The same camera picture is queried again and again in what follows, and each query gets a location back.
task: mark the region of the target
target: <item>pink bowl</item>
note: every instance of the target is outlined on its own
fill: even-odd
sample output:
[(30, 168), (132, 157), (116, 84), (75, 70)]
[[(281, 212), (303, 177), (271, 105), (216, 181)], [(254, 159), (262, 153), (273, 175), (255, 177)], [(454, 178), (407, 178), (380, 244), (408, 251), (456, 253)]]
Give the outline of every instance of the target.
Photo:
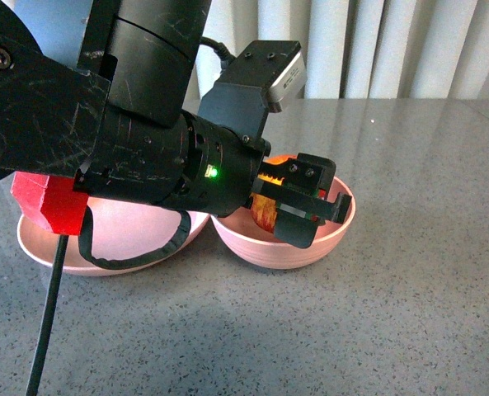
[(349, 187), (334, 177), (328, 200), (334, 201), (338, 192), (352, 196), (345, 223), (336, 224), (327, 221), (317, 229), (316, 237), (307, 249), (299, 249), (283, 243), (272, 233), (261, 229), (253, 221), (248, 209), (238, 209), (224, 219), (214, 216), (211, 216), (211, 219), (228, 248), (247, 262), (277, 270), (299, 268), (325, 257), (341, 241), (349, 228), (356, 211), (355, 199)]
[[(106, 259), (137, 257), (163, 246), (175, 233), (181, 218), (177, 212), (157, 206), (117, 200), (90, 198), (88, 205), (94, 215), (92, 254)], [(209, 219), (206, 213), (189, 212), (189, 215), (191, 231), (178, 252), (199, 234)], [(22, 216), (17, 226), (17, 238), (28, 256), (44, 266), (52, 267), (58, 235), (43, 230)], [(106, 270), (82, 258), (79, 254), (78, 237), (70, 237), (63, 272), (80, 276), (110, 276), (141, 270), (157, 262), (148, 262), (146, 266), (128, 270)]]

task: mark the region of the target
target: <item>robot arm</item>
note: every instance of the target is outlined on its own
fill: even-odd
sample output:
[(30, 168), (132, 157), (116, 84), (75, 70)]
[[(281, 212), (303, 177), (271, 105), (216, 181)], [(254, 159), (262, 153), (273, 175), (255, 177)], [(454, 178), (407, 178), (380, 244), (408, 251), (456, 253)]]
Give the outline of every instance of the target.
[[(74, 70), (42, 55), (0, 2), (0, 179), (50, 175), (72, 181), (66, 195), (222, 216), (256, 192), (277, 200), (275, 235), (301, 248), (324, 219), (342, 222), (349, 197), (318, 197), (331, 186), (332, 161), (300, 154), (279, 166), (262, 162), (270, 153), (261, 137), (266, 117), (306, 80), (298, 42), (251, 43), (198, 115), (181, 109), (209, 5), (95, 1)], [(259, 173), (284, 183), (262, 182)]]

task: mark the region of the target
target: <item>wire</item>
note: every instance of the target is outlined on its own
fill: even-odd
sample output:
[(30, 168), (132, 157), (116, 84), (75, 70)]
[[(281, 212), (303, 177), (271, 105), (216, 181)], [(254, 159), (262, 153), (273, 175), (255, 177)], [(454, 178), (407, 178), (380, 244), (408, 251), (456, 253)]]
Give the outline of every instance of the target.
[(235, 55), (229, 52), (228, 47), (224, 45), (224, 43), (219, 43), (209, 37), (201, 37), (200, 38), (201, 45), (207, 45), (211, 47), (213, 51), (220, 58), (220, 67), (224, 71), (228, 68), (228, 66), (235, 60)]
[(31, 366), (30, 378), (28, 379), (28, 388), (26, 396), (36, 396), (39, 390), (40, 377), (45, 367), (46, 352), (48, 351), (49, 336), (52, 333), (52, 324), (54, 323), (55, 305), (59, 294), (59, 285), (61, 284), (61, 275), (63, 274), (64, 256), (68, 246), (68, 235), (59, 235), (57, 251), (55, 252), (52, 274), (49, 278), (48, 292), (45, 301), (45, 310), (43, 320), (40, 324), (39, 338), (37, 348)]

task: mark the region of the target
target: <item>red 3d-printed part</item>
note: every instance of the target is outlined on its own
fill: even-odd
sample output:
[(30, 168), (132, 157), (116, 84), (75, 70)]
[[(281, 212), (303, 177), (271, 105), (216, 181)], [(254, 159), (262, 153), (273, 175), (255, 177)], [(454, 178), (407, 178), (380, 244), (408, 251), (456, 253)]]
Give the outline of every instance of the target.
[(22, 213), (51, 233), (79, 235), (88, 194), (72, 190), (73, 179), (16, 172), (12, 194)]

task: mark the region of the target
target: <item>gray table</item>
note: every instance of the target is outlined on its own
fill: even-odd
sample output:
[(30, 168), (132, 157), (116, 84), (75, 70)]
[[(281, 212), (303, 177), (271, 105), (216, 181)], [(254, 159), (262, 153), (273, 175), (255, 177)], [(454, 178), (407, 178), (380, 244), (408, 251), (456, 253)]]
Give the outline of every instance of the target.
[[(358, 211), (266, 271), (209, 224), (126, 276), (64, 276), (42, 394), (489, 395), (489, 101), (297, 101), (272, 155), (332, 158)], [(49, 271), (0, 182), (0, 394), (26, 387)]]

